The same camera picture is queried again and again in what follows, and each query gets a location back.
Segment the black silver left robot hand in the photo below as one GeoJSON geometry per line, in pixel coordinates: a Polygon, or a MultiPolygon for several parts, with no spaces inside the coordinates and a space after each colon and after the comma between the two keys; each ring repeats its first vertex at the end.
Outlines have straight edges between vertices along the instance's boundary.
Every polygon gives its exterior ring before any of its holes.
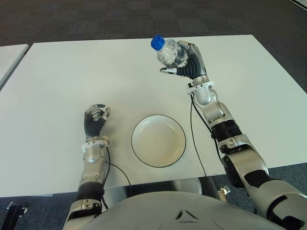
{"type": "Polygon", "coordinates": [[[105,110],[104,104],[93,104],[84,113],[84,132],[86,138],[98,137],[103,129],[108,117],[111,114],[111,108],[105,110]]]}

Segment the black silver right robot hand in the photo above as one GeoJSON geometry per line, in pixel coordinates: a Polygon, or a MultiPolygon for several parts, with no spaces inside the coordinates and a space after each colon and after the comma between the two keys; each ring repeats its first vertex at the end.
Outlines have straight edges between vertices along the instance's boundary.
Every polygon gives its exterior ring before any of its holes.
{"type": "Polygon", "coordinates": [[[193,43],[185,41],[178,41],[177,43],[187,53],[188,59],[185,66],[177,68],[165,67],[161,68],[160,72],[188,77],[194,82],[209,81],[206,68],[198,47],[193,43]]]}

